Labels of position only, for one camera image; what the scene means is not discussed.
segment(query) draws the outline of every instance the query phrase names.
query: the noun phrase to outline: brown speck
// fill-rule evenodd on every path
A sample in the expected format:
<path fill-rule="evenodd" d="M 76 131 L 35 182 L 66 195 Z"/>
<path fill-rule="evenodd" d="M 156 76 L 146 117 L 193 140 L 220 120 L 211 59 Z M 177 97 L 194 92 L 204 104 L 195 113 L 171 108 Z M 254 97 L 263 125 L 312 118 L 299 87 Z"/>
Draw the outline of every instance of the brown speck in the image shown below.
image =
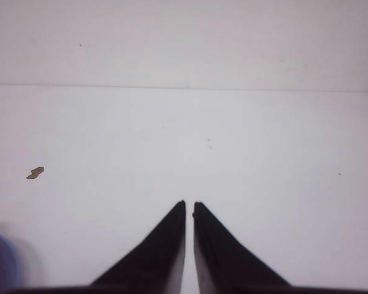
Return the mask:
<path fill-rule="evenodd" d="M 39 174 L 43 173 L 44 170 L 44 167 L 36 167 L 35 169 L 31 170 L 31 175 L 28 175 L 26 179 L 35 179 Z"/>

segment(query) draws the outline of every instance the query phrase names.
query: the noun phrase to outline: white wall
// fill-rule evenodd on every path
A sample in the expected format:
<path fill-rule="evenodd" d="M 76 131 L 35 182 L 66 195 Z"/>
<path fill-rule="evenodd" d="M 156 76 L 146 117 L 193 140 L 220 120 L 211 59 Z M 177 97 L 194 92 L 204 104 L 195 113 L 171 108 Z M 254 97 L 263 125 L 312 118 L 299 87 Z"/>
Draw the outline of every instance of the white wall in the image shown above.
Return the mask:
<path fill-rule="evenodd" d="M 91 282 L 184 199 L 183 293 L 197 200 L 291 283 L 368 288 L 364 91 L 368 1 L 0 1 L 23 284 Z"/>

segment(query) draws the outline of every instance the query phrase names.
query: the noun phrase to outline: white surface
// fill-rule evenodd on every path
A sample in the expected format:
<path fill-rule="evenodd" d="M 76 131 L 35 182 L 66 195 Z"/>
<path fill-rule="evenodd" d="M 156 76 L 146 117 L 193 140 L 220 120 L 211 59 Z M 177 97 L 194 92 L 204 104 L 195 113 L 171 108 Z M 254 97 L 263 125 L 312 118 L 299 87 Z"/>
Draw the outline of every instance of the white surface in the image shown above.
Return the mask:
<path fill-rule="evenodd" d="M 0 0 L 0 83 L 368 91 L 368 0 Z"/>
<path fill-rule="evenodd" d="M 196 200 L 291 283 L 368 288 L 368 94 L 0 86 L 24 285 L 91 282 L 181 199 L 182 293 Z"/>

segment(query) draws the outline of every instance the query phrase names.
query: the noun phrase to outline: brown stain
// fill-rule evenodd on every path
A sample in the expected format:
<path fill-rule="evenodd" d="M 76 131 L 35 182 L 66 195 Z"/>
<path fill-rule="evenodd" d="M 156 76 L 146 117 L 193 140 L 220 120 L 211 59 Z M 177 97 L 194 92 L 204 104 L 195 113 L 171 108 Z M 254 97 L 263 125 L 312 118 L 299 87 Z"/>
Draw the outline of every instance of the brown stain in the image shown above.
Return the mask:
<path fill-rule="evenodd" d="M 36 167 L 35 169 L 31 170 L 31 175 L 28 175 L 26 179 L 35 179 L 39 174 L 43 173 L 44 170 L 44 167 Z"/>

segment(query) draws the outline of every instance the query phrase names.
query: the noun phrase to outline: dark blue object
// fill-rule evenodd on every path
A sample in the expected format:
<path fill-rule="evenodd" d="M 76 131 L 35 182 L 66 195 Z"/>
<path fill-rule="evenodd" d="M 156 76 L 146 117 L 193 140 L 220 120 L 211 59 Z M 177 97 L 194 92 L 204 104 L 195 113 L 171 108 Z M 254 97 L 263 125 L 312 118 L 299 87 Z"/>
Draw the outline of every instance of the dark blue object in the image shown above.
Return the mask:
<path fill-rule="evenodd" d="M 18 255 L 13 245 L 0 235 L 0 292 L 16 288 L 19 283 Z"/>

